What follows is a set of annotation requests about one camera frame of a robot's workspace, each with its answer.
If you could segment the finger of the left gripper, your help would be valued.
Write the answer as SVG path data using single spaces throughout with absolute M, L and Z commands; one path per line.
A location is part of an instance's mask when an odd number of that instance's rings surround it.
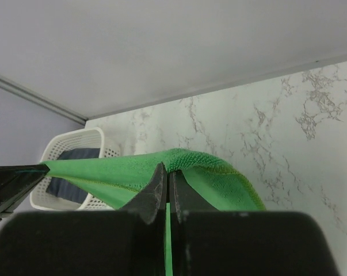
M 44 178 L 48 174 L 49 169 L 44 169 Z M 0 187 L 0 221 L 11 216 L 15 209 L 26 199 L 29 193 L 38 183 L 30 185 L 3 185 Z
M 3 185 L 30 185 L 44 178 L 44 166 L 41 164 L 26 166 L 0 167 L 0 187 Z

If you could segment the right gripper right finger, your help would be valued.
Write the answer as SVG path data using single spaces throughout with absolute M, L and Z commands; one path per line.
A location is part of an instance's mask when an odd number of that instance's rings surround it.
M 169 175 L 174 275 L 338 275 L 316 221 L 300 212 L 215 209 Z

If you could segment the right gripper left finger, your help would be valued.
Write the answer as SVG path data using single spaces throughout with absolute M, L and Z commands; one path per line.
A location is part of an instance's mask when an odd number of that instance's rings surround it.
M 165 275 L 163 209 L 24 212 L 0 230 L 0 275 Z

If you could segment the green towel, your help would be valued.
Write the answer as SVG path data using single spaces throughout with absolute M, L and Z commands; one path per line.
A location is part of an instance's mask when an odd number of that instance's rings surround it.
M 135 210 L 148 223 L 153 222 L 159 208 L 163 209 L 166 275 L 173 275 L 174 271 L 171 208 L 168 206 L 169 174 L 181 171 L 194 194 L 215 209 L 266 209 L 244 175 L 225 160 L 204 152 L 174 148 L 151 154 L 96 159 L 88 168 L 91 169 L 91 178 L 87 179 L 85 186 L 75 185 L 88 193 L 99 192 L 98 198 L 113 209 L 131 208 L 135 204 Z

